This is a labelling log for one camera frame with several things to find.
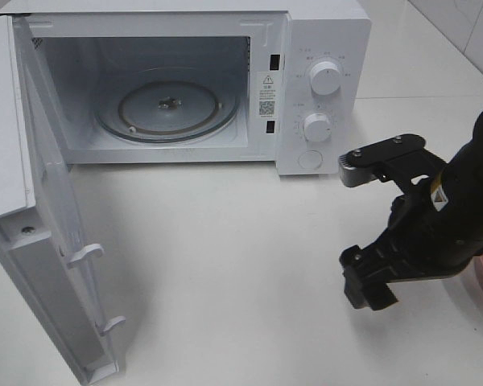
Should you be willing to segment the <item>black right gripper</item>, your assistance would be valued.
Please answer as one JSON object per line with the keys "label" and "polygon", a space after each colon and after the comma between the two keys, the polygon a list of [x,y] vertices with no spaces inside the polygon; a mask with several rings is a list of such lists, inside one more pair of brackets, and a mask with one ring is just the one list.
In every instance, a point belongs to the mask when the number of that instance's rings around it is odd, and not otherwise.
{"label": "black right gripper", "polygon": [[429,223],[435,212],[430,185],[430,179],[421,179],[393,201],[387,228],[373,245],[354,245],[342,252],[344,294],[354,309],[384,310],[398,302],[385,282],[365,283],[361,277],[420,281],[459,273],[457,263],[436,260],[448,240]]}

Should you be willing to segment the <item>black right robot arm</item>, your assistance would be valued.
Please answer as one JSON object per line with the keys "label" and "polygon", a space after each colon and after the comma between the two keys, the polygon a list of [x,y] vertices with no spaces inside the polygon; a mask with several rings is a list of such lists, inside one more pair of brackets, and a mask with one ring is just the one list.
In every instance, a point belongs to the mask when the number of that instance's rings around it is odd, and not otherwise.
{"label": "black right robot arm", "polygon": [[381,235],[341,253],[344,293],[355,309],[383,310],[398,301],[390,283],[453,277],[483,255],[483,111],[449,162],[425,144],[401,134],[339,158],[346,187],[392,181],[402,192]]}

